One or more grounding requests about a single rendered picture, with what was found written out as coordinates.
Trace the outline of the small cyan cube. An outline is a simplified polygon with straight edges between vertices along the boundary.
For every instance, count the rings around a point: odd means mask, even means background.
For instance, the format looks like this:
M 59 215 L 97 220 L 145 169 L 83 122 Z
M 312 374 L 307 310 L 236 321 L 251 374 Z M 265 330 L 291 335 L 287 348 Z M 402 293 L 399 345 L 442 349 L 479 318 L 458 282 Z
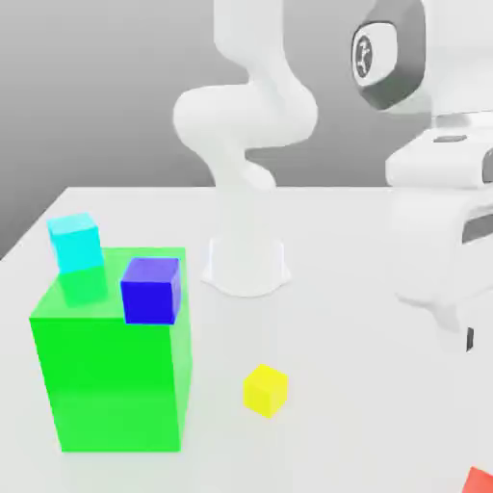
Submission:
M 103 265 L 98 226 L 89 213 L 52 218 L 46 223 L 60 274 Z

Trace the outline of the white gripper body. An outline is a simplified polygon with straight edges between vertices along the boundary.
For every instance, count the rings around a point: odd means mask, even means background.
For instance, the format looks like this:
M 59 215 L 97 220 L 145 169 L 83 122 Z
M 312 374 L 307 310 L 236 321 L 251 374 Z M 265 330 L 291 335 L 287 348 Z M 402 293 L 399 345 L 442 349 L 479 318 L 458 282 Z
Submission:
M 493 188 L 396 189 L 390 262 L 398 297 L 430 310 L 493 289 L 493 233 L 465 242 L 467 222 L 493 216 Z

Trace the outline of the large green box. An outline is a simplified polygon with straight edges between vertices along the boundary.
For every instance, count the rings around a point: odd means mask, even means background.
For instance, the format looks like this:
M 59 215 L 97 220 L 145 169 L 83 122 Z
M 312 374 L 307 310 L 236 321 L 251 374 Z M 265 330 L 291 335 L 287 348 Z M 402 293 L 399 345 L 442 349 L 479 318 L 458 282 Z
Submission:
M 186 250 L 106 247 L 104 264 L 59 274 L 29 321 L 65 452 L 178 452 L 193 371 Z M 180 262 L 172 325 L 128 324 L 120 280 L 135 257 Z

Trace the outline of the small blue cube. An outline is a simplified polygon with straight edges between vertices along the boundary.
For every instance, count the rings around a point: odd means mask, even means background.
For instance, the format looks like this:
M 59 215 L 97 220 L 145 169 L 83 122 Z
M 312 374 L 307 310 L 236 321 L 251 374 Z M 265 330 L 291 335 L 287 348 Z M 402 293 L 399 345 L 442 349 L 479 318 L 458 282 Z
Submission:
M 128 324 L 174 324 L 181 306 L 180 261 L 176 257 L 134 257 L 120 291 Z

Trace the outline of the small red cube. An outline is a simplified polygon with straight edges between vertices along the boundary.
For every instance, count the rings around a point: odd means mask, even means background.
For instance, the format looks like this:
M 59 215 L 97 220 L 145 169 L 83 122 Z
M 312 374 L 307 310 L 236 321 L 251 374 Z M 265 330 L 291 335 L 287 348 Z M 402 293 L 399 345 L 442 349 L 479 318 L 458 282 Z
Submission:
M 493 493 L 493 475 L 471 467 L 461 493 Z

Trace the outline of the small yellow cube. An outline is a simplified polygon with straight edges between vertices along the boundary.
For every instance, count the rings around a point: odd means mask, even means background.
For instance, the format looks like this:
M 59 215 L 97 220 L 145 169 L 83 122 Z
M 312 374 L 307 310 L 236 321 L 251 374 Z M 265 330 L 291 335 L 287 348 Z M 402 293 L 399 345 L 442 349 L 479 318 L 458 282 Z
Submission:
M 243 404 L 247 409 L 271 418 L 286 402 L 289 378 L 265 364 L 259 364 L 243 384 Z

